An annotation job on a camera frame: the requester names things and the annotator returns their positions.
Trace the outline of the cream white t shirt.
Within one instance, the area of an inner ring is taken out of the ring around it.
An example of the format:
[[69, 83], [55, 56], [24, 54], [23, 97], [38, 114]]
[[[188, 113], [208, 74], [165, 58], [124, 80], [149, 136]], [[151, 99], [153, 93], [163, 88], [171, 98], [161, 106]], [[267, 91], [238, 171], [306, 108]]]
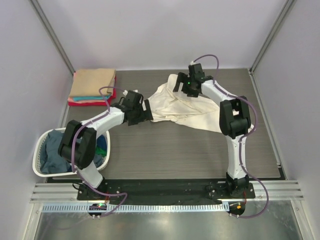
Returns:
[[182, 91], [173, 92], [177, 78], [177, 74], [170, 74], [167, 82], [148, 98], [153, 122], [171, 121], [194, 129], [221, 133], [219, 106], [203, 96], [188, 97]]

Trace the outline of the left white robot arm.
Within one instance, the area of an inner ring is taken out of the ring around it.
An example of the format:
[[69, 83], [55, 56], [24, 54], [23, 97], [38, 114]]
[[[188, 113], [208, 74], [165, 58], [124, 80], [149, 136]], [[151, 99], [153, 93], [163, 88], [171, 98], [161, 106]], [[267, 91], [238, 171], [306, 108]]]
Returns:
[[58, 154], [70, 162], [72, 172], [76, 173], [90, 190], [103, 196], [116, 197], [117, 193], [107, 193], [105, 178], [94, 163], [97, 139], [113, 127], [124, 123], [129, 126], [137, 125], [152, 119], [149, 100], [123, 100], [84, 122], [71, 120], [64, 130]]

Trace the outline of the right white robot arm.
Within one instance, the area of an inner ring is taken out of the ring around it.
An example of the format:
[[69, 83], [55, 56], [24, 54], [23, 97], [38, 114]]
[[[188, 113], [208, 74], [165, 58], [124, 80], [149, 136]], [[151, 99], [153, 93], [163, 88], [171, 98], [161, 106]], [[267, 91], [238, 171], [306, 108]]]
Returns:
[[193, 76], [178, 73], [173, 91], [194, 98], [203, 94], [219, 105], [219, 127], [226, 137], [228, 149], [226, 190], [232, 197], [243, 196], [249, 188], [245, 146], [252, 123], [248, 100], [225, 90], [212, 76], [204, 73]]

